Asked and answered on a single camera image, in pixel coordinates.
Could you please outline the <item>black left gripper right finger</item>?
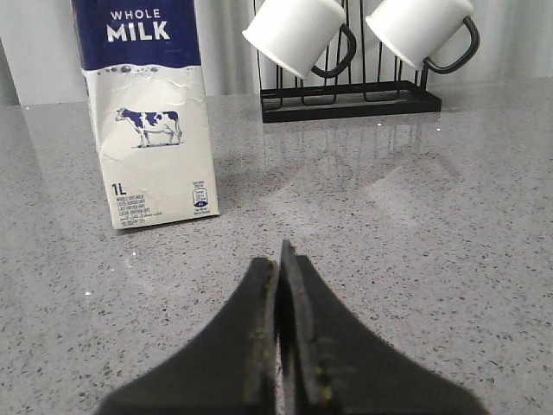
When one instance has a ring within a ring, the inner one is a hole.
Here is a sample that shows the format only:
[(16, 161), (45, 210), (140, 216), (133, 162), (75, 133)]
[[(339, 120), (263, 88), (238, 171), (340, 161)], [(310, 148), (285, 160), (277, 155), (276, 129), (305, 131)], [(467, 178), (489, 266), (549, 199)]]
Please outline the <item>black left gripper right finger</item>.
[(288, 414), (485, 414), (468, 390), (371, 332), (287, 240), (280, 342)]

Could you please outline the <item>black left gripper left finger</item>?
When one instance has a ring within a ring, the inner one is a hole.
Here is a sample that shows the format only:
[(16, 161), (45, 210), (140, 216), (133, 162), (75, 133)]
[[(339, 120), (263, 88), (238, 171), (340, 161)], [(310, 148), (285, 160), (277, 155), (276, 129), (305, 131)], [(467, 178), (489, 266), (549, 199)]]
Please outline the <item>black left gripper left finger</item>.
[(213, 320), (183, 349), (102, 402), (99, 414), (273, 414), (275, 265), (254, 258)]

